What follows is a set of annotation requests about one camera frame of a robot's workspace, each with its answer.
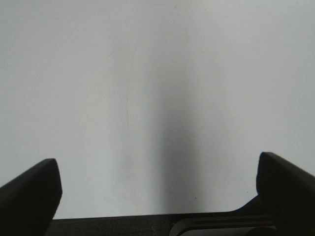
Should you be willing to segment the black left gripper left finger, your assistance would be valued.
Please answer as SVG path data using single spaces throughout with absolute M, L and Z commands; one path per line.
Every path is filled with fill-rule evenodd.
M 0 188 L 0 234 L 43 236 L 62 197 L 56 159 L 44 159 Z

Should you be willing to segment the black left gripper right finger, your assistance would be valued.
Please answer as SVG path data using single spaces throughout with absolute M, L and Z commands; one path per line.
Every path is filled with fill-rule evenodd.
M 314 176 L 272 152 L 263 152 L 256 190 L 280 236 L 315 234 Z

